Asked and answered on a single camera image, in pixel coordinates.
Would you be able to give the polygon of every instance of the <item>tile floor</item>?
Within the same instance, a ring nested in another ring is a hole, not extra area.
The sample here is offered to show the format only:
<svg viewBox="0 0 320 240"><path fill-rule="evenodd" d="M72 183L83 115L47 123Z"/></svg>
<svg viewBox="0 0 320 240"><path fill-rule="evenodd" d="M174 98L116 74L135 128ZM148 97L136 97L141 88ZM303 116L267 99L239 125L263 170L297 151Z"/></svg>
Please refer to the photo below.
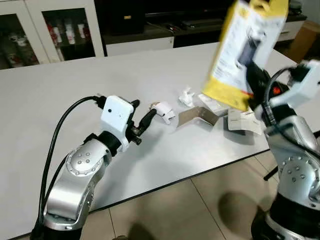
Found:
<svg viewBox="0 0 320 240"><path fill-rule="evenodd" d="M256 212L276 194L278 176L263 180L275 166L267 151L92 213L81 239L250 240Z"/></svg>

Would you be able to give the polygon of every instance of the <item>robotic arm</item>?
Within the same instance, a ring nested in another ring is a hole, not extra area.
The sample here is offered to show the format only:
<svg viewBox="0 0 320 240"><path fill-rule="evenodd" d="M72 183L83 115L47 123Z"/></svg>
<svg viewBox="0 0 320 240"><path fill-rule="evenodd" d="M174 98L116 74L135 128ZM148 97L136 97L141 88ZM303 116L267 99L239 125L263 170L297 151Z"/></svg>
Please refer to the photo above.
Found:
<svg viewBox="0 0 320 240"><path fill-rule="evenodd" d="M125 152L129 142L141 143L139 136L157 113L150 110L135 127L132 117L140 101L128 102L118 96L106 98L101 115L103 132L91 134L65 158L60 178L49 193L43 213L43 233L31 238L80 239L94 190L117 151Z"/></svg>
<svg viewBox="0 0 320 240"><path fill-rule="evenodd" d="M285 71L290 73L290 88L276 82ZM249 104L267 126L264 134L280 180L269 212L252 223L254 240L320 239L320 147L293 109L317 93L319 73L320 62L315 60L284 68L271 78L254 63L248 66L247 80L255 96Z"/></svg>

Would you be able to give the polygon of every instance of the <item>cable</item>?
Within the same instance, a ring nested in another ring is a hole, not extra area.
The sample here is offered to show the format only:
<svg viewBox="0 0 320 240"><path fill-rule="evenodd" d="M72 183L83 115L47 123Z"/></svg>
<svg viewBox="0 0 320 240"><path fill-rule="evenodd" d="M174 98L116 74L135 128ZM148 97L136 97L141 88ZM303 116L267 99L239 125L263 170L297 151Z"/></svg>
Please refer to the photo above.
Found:
<svg viewBox="0 0 320 240"><path fill-rule="evenodd" d="M76 101L73 105L71 105L66 111L65 113L62 115L62 117L60 118L58 124L56 125L56 128L54 130L53 136L52 136L52 140L51 140L51 144L49 147L49 151L46 157L46 161L45 161L45 166L44 166L44 170L43 170L43 174L42 174L42 180L41 180L41 189L40 189L40 197L39 197L39 208L38 208L38 217L37 217L37 222L39 224L43 223L43 210L44 210L44 199L45 199L45 194L46 194L46 187L47 187L47 178L48 178L48 172L49 172L49 168L50 168L50 163L51 163L51 158L52 155L54 153L54 148L55 148L55 144L57 141L57 137L58 137L58 133L59 130L63 124L63 122L65 121L65 119L67 118L67 116L69 115L69 113L78 105L80 105L81 103L84 103L86 101L89 100L95 100L97 101L99 99L99 97L97 96L87 96L84 98L81 98L80 100Z"/></svg>
<svg viewBox="0 0 320 240"><path fill-rule="evenodd" d="M289 135L287 135L284 131L282 131L279 128L279 124L276 122L276 119L274 117L272 108L270 106L270 101L269 101L269 95L270 95L270 91L272 88L273 83L277 80L277 78L283 74L286 71L290 71L294 69L293 67L285 67L279 71L277 71L269 80L269 82L267 83L265 92L264 92L264 104L265 104L265 108L264 110L266 111L266 116L269 119L270 123L272 124L272 126L282 135L283 138L285 138L288 142L290 142L291 144L295 145L296 147L308 152L309 154L313 155L314 157L320 159L320 154L312 149L310 149L309 147L306 147L300 143L298 143L295 139L293 139L292 137L290 137Z"/></svg>
<svg viewBox="0 0 320 240"><path fill-rule="evenodd" d="M67 156L64 157L64 159L60 162L59 166L57 167L52 179L51 179L51 182L50 182L50 185L48 187L48 190L46 191L46 195L45 195L45 198L44 198L44 202L43 202L43 206L42 206L42 209L44 210L45 209L45 206L47 204L47 201L48 201L48 198L49 198L49 194L57 180L57 177L62 169L62 167L64 166L65 162L66 162L66 159L67 159Z"/></svg>

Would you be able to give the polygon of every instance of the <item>cabinet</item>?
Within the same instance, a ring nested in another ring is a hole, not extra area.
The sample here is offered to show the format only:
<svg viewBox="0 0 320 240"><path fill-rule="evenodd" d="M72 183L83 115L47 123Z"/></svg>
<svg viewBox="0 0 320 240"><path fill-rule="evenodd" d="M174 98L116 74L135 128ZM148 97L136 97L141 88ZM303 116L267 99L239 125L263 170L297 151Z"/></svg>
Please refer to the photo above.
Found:
<svg viewBox="0 0 320 240"><path fill-rule="evenodd" d="M108 56L131 54L150 50L172 49L174 37L161 37L141 41L120 42L106 45Z"/></svg>
<svg viewBox="0 0 320 240"><path fill-rule="evenodd" d="M51 63L103 57L94 0L25 0Z"/></svg>
<svg viewBox="0 0 320 240"><path fill-rule="evenodd" d="M0 1L0 70L49 63L23 0Z"/></svg>
<svg viewBox="0 0 320 240"><path fill-rule="evenodd" d="M295 39L297 33L299 32L301 26L305 21L290 21L286 22L278 38L278 42L287 41Z"/></svg>

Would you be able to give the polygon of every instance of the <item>yellow box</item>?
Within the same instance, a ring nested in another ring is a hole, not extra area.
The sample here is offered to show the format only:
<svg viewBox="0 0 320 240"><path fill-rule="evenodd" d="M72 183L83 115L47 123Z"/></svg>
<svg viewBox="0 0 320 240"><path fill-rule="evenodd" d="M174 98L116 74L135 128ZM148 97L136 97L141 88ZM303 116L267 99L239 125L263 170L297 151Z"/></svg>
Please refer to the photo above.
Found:
<svg viewBox="0 0 320 240"><path fill-rule="evenodd" d="M237 0L225 19L220 45L203 93L233 108L247 111L253 97L248 64L264 68L286 22L288 0Z"/></svg>

